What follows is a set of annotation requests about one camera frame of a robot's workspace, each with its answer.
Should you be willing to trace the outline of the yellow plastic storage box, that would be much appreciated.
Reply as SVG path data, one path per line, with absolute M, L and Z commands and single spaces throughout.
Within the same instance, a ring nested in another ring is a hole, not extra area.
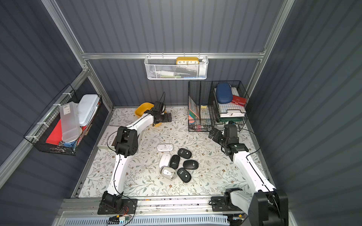
M 140 124 L 142 126 L 148 127 L 148 126 L 152 125 L 152 126 L 158 127 L 162 124 L 162 123 L 153 124 L 153 117 L 151 115 L 145 113 L 145 111 L 150 110 L 153 106 L 154 106 L 154 104 L 147 102 L 147 103 L 140 105 L 136 109 L 135 113 L 140 118 Z

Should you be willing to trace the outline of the black mouse with flower sticker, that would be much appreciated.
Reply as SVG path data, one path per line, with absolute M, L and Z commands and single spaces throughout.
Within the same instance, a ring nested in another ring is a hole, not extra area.
M 196 160 L 186 160 L 183 162 L 184 169 L 188 170 L 196 170 L 199 167 L 199 163 Z

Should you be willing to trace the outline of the black upside-down mouse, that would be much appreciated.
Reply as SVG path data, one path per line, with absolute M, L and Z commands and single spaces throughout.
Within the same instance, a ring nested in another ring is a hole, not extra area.
M 184 159 L 190 159 L 192 157 L 191 151 L 185 148 L 180 148 L 177 154 Z

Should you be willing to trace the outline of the black Lecoo mouse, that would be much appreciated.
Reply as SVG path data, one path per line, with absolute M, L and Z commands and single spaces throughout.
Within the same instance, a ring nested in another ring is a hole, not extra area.
M 177 170 L 177 175 L 184 183 L 189 183 L 191 181 L 191 174 L 184 168 L 179 168 Z

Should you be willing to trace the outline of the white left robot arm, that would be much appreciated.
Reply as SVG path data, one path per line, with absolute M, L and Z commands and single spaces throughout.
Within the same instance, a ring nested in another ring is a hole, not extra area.
M 165 104 L 158 101 L 138 120 L 118 128 L 115 139 L 115 167 L 109 186 L 102 195 L 97 214 L 119 214 L 121 211 L 127 210 L 123 199 L 123 188 L 128 165 L 138 151 L 141 133 L 150 125 L 155 126 L 158 123 L 172 121 L 171 114 L 165 111 Z

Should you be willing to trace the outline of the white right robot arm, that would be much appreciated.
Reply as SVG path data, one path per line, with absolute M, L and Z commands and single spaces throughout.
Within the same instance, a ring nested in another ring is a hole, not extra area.
M 250 158 L 249 149 L 239 142 L 236 125 L 224 125 L 223 131 L 213 128 L 209 132 L 209 138 L 222 147 L 225 155 L 229 156 L 244 174 L 252 192 L 250 196 L 238 188 L 226 189 L 226 209 L 240 209 L 245 212 L 252 226 L 289 225 L 287 194 L 278 190 L 258 169 Z

